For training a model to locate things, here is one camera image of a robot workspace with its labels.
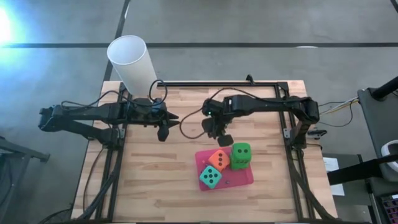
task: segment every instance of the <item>pink tray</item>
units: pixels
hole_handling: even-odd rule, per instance
[[[207,151],[200,151],[195,153],[195,160],[197,162],[198,169],[198,180],[202,171],[206,168],[206,166],[211,165],[208,162],[208,159],[213,153],[217,150],[224,151],[228,156],[231,154],[232,147],[220,147],[218,149],[212,149]],[[252,184],[254,182],[253,173],[251,172],[251,167],[243,170],[231,170],[229,166],[225,168],[221,175],[223,178],[218,182],[217,186],[214,189],[210,189],[204,184],[201,180],[199,180],[199,188],[200,190],[216,190],[216,189],[224,189],[227,187],[236,187],[247,184]]]

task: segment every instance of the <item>bright light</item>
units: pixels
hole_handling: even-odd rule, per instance
[[[7,17],[6,10],[0,8],[0,44],[11,40],[10,20]]]

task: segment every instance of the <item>gray floor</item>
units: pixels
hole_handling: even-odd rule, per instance
[[[13,42],[109,43],[124,0],[6,0]],[[132,0],[123,34],[147,42],[398,42],[398,13],[388,0]],[[398,48],[150,49],[164,80],[305,80],[320,103],[355,96],[397,75]],[[32,161],[8,223],[37,223],[73,202],[87,141],[37,127],[39,109],[62,100],[97,99],[106,49],[0,49],[0,135],[51,153]],[[326,152],[374,156],[363,114],[329,128]],[[323,117],[341,124],[349,111]],[[346,220],[367,220],[362,207],[337,205]]]

